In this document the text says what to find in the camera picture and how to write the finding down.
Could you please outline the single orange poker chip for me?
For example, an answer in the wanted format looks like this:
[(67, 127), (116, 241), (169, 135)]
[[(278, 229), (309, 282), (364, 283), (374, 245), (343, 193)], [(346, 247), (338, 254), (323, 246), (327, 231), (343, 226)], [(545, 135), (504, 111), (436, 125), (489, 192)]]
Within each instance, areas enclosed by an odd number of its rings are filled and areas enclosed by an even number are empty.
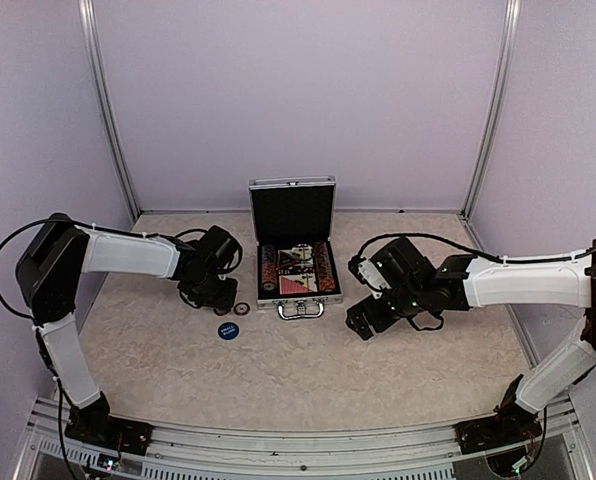
[(233, 313), (236, 316), (246, 316), (251, 311), (251, 307), (247, 302), (238, 302), (233, 307)]

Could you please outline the blue playing card deck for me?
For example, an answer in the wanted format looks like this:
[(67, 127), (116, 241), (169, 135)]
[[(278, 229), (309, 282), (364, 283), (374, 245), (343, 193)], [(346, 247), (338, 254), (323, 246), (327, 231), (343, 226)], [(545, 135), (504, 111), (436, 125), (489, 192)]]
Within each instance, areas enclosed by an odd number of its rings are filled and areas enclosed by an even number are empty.
[(309, 269), (314, 267), (313, 247), (308, 244), (298, 244), (290, 249), (281, 249), (277, 254), (277, 269)]

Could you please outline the orange chip stack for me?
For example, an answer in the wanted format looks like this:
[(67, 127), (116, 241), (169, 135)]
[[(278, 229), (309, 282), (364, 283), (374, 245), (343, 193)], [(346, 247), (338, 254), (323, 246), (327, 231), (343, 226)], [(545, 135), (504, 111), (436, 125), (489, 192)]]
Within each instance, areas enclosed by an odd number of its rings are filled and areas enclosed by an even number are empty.
[(232, 309), (221, 309), (221, 308), (213, 309), (213, 313), (217, 316), (229, 315), (231, 312), (232, 312)]

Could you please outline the black red triangle button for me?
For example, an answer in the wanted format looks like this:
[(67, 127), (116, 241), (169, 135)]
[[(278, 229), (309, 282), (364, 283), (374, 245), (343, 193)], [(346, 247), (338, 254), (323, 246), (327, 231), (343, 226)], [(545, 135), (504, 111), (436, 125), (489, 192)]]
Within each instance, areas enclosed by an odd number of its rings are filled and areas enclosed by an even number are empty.
[(303, 259), (299, 258), (291, 250), (279, 250), (277, 255), (277, 269), (281, 268), (297, 268), (303, 263)]

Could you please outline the clear round dealer button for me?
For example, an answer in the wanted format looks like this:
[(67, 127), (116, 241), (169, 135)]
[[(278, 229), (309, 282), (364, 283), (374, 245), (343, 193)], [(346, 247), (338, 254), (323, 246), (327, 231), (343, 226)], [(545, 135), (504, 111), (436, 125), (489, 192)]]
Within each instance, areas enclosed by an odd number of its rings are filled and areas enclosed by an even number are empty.
[(313, 248), (308, 244), (298, 244), (291, 251), (301, 259), (308, 259), (313, 255)]

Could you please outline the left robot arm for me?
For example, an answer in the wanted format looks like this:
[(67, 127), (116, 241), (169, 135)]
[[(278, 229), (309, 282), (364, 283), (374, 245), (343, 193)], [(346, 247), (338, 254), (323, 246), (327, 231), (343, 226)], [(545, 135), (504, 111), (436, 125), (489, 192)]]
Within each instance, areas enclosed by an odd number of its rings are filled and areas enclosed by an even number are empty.
[(42, 222), (15, 268), (35, 335), (73, 420), (99, 445), (118, 424), (93, 379), (81, 348), (75, 310), (80, 279), (90, 273), (146, 275), (173, 281), (193, 308), (221, 312), (235, 304), (243, 250), (223, 228), (194, 230), (194, 239), (88, 226), (56, 213)]

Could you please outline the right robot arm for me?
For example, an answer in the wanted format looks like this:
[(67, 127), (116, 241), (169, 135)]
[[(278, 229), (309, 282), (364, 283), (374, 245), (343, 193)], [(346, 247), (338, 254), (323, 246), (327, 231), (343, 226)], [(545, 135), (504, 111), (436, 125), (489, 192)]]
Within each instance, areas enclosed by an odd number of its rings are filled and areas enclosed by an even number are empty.
[(555, 396), (596, 366), (596, 240), (568, 254), (509, 258), (458, 245), (457, 254), (434, 266), (413, 244), (413, 233), (384, 235), (386, 245), (348, 262), (370, 296), (351, 307), (346, 324), (364, 340), (401, 319), (491, 305), (568, 305), (584, 316), (569, 336), (536, 367), (512, 382), (491, 419), (489, 433), (513, 442)]

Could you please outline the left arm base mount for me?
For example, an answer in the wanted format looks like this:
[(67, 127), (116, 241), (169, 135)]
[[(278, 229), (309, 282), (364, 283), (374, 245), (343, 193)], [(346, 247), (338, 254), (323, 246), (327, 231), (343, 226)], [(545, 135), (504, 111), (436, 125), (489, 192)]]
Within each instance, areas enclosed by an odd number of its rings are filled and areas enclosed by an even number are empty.
[(146, 422), (115, 417), (104, 394), (92, 404), (70, 407), (65, 434), (85, 444), (145, 456), (154, 427)]

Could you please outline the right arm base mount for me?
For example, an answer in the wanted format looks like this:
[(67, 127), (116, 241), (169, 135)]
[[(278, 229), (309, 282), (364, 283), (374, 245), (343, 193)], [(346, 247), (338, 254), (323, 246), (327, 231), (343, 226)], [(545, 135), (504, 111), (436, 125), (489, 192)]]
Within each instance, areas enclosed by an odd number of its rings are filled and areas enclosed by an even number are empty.
[(516, 390), (522, 375), (508, 386), (494, 414), (476, 420), (462, 421), (454, 430), (462, 454), (500, 448), (542, 435), (537, 413), (516, 404)]

